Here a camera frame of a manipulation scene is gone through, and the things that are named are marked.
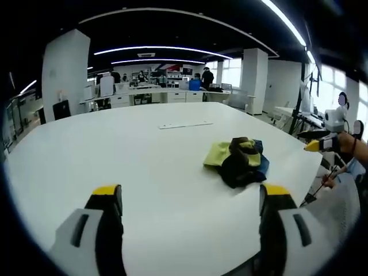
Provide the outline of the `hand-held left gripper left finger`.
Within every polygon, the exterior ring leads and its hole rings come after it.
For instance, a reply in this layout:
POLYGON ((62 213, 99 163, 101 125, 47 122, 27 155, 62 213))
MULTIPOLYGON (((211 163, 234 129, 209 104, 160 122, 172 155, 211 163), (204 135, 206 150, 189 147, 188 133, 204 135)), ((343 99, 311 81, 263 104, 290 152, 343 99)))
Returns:
POLYGON ((126 275, 122 258, 122 189, 95 189, 56 230, 50 259, 65 275, 126 275))

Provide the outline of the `person's right hand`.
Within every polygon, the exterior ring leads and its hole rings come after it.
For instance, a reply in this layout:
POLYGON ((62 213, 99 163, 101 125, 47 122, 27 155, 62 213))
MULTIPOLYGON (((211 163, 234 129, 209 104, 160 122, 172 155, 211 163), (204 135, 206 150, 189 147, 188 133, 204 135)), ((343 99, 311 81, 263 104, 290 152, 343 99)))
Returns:
POLYGON ((338 134, 339 148, 342 153, 353 155, 356 138, 346 132, 338 134))

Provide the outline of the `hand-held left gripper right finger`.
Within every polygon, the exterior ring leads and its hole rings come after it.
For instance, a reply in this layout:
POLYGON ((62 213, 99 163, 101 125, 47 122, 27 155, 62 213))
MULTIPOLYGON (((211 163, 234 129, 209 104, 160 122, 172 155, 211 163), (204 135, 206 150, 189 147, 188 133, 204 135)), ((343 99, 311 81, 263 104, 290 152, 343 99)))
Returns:
POLYGON ((317 275, 339 247, 338 229, 282 186, 262 184, 259 275, 317 275))

